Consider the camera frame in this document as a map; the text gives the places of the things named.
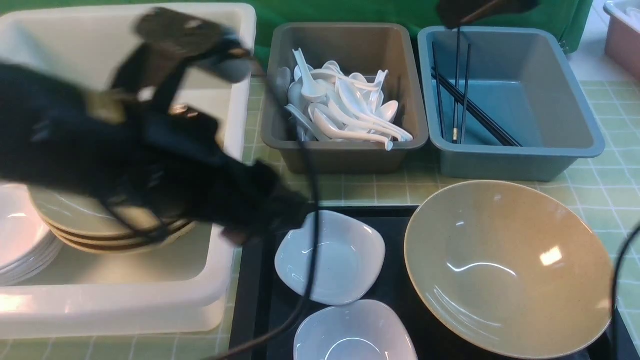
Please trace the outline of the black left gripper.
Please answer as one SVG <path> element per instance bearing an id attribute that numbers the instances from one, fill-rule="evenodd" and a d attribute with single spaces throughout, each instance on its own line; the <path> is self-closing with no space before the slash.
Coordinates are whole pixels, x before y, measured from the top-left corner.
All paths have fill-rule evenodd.
<path id="1" fill-rule="evenodd" d="M 215 141 L 217 119 L 188 109 L 161 114 L 135 111 L 100 142 L 110 185 L 100 200 L 114 211 L 133 206 L 163 219 L 215 223 L 237 247 L 300 229 L 313 205 L 300 192 L 282 190 L 267 164 L 247 165 Z"/>

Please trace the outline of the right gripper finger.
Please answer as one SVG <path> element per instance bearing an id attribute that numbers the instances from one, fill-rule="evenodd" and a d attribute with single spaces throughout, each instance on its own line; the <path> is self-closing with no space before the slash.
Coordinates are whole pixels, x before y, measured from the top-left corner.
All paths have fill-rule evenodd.
<path id="1" fill-rule="evenodd" d="M 500 15 L 523 14 L 540 6 L 539 0 L 439 0 L 436 14 L 452 30 Z"/>

